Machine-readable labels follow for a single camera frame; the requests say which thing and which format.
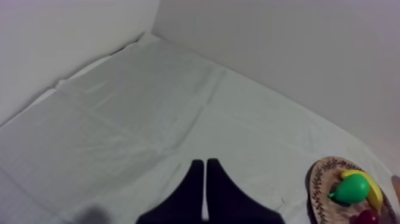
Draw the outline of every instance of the plate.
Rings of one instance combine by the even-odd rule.
[[[340,174],[347,170],[362,170],[362,168],[340,157],[325,157],[313,165],[308,190],[311,207],[318,224],[349,224],[362,211],[372,209],[367,200],[346,206],[338,204],[328,197],[331,192],[335,191],[335,187],[342,182]],[[382,194],[383,205],[380,223],[398,224],[388,198],[383,191]]]

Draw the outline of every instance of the yellow banana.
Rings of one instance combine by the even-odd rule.
[[[370,184],[370,192],[368,194],[367,199],[370,205],[374,209],[376,209],[378,214],[380,214],[380,209],[383,203],[383,196],[378,184],[376,184],[376,182],[371,178],[371,176],[368,173],[360,170],[347,170],[343,172],[341,176],[343,179],[346,179],[347,177],[353,174],[360,174],[368,181],[368,183]]]

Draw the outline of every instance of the white sheet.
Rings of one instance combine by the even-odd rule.
[[[74,222],[94,208],[111,223],[134,223],[172,192],[191,159],[210,157],[288,224],[310,222],[305,174],[327,155],[359,164],[399,211],[391,172],[362,142],[153,36],[0,128],[0,148],[0,223]]]

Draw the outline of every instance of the green pear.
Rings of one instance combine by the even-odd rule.
[[[334,193],[329,194],[329,197],[334,197],[335,200],[355,204],[360,203],[367,198],[370,192],[370,184],[360,174],[353,174],[337,186]]]

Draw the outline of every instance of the apple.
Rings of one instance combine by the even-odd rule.
[[[364,210],[355,219],[354,224],[379,224],[379,215],[374,210]]]

